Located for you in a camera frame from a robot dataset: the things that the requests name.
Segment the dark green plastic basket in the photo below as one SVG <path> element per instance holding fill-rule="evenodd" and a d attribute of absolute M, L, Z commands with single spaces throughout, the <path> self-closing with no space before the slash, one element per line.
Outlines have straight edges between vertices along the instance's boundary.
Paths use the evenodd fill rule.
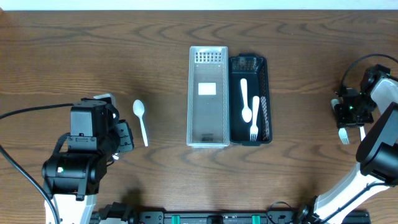
<path fill-rule="evenodd" d="M 229 58 L 229 130 L 230 141 L 243 146 L 260 146 L 272 141 L 271 105 L 269 96 L 268 66 L 265 57 L 254 53 L 241 53 Z M 252 99 L 258 96 L 258 134 L 256 141 L 250 141 L 250 122 L 242 117 L 243 98 L 240 80 L 248 83 L 248 106 L 252 112 Z"/>

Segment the white plastic spoon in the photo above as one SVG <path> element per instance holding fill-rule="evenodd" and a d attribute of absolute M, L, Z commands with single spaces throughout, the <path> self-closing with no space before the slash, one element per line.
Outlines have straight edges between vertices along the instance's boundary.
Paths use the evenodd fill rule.
<path fill-rule="evenodd" d="M 242 78 L 240 80 L 240 85 L 241 85 L 241 93 L 242 93 L 242 98 L 243 98 L 243 109 L 242 109 L 242 117 L 243 121 L 245 123 L 248 123 L 251 121 L 252 118 L 252 112 L 251 109 L 248 106 L 248 83 L 245 78 Z"/>
<path fill-rule="evenodd" d="M 143 102 L 141 100 L 135 100 L 134 101 L 134 103 L 133 103 L 133 112 L 139 118 L 144 145 L 145 145 L 145 147 L 148 147 L 149 143 L 148 143 L 147 133 L 146 133 L 146 129 L 145 129 L 145 126 L 144 126 L 144 120 L 143 120 L 143 116 L 144 116 L 144 113 L 145 113 L 145 108 L 144 108 L 144 104 L 143 104 Z"/>

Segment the white plastic fork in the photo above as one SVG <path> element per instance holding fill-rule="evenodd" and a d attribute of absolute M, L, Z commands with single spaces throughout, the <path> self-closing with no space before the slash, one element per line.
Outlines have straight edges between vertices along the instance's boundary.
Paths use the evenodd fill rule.
<path fill-rule="evenodd" d="M 250 141 L 256 141 L 257 134 L 258 134 L 258 127 L 257 127 L 257 114 L 259 111 L 259 102 L 260 99 L 258 96 L 254 96 L 252 99 L 252 125 L 250 127 Z"/>
<path fill-rule="evenodd" d="M 366 132 L 365 132 L 364 126 L 361 126 L 361 127 L 359 128 L 359 132 L 360 132 L 361 141 L 363 141 L 364 138 L 366 137 Z"/>

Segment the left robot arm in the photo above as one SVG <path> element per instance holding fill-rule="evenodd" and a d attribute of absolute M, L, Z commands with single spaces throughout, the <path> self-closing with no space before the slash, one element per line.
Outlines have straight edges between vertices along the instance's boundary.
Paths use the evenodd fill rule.
<path fill-rule="evenodd" d="M 134 149 L 128 122 L 120 119 L 110 93 L 83 98 L 70 111 L 62 135 L 42 167 L 46 223 L 89 223 L 100 181 L 116 154 Z"/>

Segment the pale blue plastic fork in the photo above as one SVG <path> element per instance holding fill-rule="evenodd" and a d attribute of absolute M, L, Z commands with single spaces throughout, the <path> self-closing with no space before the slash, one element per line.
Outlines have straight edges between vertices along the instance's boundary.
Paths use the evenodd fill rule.
<path fill-rule="evenodd" d="M 335 111 L 335 106 L 339 103 L 339 99 L 335 98 L 331 100 L 331 107 L 333 109 L 333 111 Z M 341 142 L 344 145 L 348 145 L 349 144 L 349 137 L 348 137 L 348 133 L 346 132 L 345 128 L 340 128 L 338 130 L 338 135 L 340 137 Z"/>

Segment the clear plastic basket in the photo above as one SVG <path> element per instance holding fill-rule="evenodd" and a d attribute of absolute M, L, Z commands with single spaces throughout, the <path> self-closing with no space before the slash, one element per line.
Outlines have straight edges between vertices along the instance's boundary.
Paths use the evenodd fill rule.
<path fill-rule="evenodd" d="M 229 145 L 229 78 L 226 46 L 190 47 L 188 69 L 187 145 Z M 216 83 L 216 95 L 199 95 L 199 83 Z"/>

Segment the white label in basket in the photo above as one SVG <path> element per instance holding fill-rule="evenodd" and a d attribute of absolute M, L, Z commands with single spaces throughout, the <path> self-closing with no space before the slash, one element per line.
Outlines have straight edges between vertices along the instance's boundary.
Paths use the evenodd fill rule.
<path fill-rule="evenodd" d="M 216 95 L 216 83 L 199 83 L 199 95 Z"/>

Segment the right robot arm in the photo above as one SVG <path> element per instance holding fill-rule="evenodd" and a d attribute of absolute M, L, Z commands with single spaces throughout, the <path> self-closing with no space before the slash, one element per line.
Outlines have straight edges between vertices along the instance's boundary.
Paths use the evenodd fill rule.
<path fill-rule="evenodd" d="M 397 79 L 390 69 L 375 65 L 366 70 L 352 105 L 340 104 L 349 114 L 381 116 L 361 140 L 356 165 L 331 190 L 315 199 L 310 222 L 342 223 L 356 207 L 397 185 Z"/>

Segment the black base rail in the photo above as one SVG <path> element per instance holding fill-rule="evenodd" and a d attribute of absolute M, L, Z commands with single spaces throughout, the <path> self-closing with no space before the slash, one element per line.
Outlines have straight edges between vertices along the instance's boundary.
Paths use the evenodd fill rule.
<path fill-rule="evenodd" d="M 114 202 L 91 215 L 89 224 L 284 224 L 322 223 L 320 219 L 301 220 L 294 209 L 268 210 L 266 212 L 138 212 L 124 203 Z"/>

